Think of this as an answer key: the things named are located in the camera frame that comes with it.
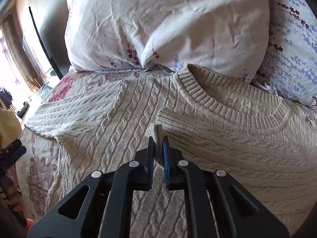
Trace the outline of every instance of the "sweater neckline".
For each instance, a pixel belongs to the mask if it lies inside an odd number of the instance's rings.
[[[271,115],[259,117],[238,112],[209,96],[196,78],[234,92],[237,96],[274,105],[276,110]],[[184,70],[173,74],[173,79],[180,93],[190,105],[236,130],[263,135],[276,133],[285,127],[291,116],[291,107],[284,98],[270,95],[247,83],[200,66],[189,64]]]

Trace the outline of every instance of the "floral pillow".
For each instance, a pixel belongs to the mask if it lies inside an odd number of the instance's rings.
[[[269,7],[268,47],[252,84],[316,105],[317,19],[305,0],[269,0]]]

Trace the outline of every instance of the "pillow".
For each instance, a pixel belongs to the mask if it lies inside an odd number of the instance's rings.
[[[317,102],[317,20],[305,0],[269,0],[269,42],[253,83],[304,105]]]
[[[79,70],[179,71],[187,63],[252,80],[268,41],[268,0],[67,0]]]

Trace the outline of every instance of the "sweater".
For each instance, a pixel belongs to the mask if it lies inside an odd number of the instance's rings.
[[[170,76],[141,75],[43,103],[26,126],[62,147],[47,209],[92,171],[116,170],[147,146],[149,135],[158,141],[163,132],[201,169],[226,170],[293,234],[317,199],[317,128],[306,115],[282,97],[188,65]],[[186,234],[183,193],[166,190],[159,164],[153,189],[134,192],[133,201],[132,237]]]

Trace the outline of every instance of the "curtain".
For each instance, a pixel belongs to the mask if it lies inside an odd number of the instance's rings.
[[[3,43],[6,47],[6,56],[11,64],[16,67],[26,82],[28,88],[37,93],[47,81],[45,73],[40,67],[34,67],[23,50],[21,40],[16,32],[13,16],[10,13],[1,23]]]

